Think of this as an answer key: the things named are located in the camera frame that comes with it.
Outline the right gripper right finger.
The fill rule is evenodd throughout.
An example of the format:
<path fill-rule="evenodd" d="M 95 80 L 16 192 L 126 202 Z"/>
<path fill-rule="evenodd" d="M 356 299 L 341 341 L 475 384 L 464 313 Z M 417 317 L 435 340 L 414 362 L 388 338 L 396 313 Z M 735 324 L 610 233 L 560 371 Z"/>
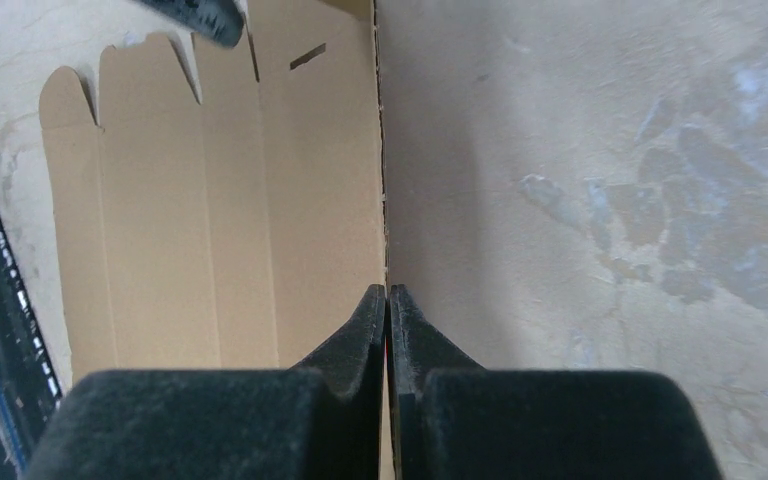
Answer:
<path fill-rule="evenodd" d="M 718 479 L 700 421 L 669 377 L 492 370 L 389 294 L 387 367 L 400 479 Z"/>

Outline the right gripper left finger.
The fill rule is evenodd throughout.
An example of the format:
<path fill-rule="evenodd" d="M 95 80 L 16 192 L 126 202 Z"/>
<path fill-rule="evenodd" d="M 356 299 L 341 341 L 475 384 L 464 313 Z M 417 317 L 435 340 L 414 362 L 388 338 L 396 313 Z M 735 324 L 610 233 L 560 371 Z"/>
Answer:
<path fill-rule="evenodd" d="M 386 293 L 282 370 L 108 370 L 63 399 L 29 479 L 375 479 Z"/>

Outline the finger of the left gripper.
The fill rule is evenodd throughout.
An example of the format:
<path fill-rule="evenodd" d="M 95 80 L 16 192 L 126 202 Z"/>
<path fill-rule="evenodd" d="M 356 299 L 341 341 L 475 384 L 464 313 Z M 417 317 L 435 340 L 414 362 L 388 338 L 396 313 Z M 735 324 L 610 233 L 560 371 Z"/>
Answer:
<path fill-rule="evenodd" d="M 138 0 L 138 3 L 224 48 L 236 47 L 243 35 L 244 15 L 233 0 Z"/>

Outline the brown cardboard box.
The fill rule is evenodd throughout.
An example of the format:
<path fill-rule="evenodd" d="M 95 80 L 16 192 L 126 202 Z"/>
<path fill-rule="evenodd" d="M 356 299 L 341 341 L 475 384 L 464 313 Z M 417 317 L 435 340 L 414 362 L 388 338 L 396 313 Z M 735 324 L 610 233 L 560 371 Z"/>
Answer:
<path fill-rule="evenodd" d="M 71 390 L 287 369 L 383 286 L 371 3 L 253 1 L 247 22 L 234 48 L 194 36 L 193 70 L 151 33 L 41 90 Z"/>

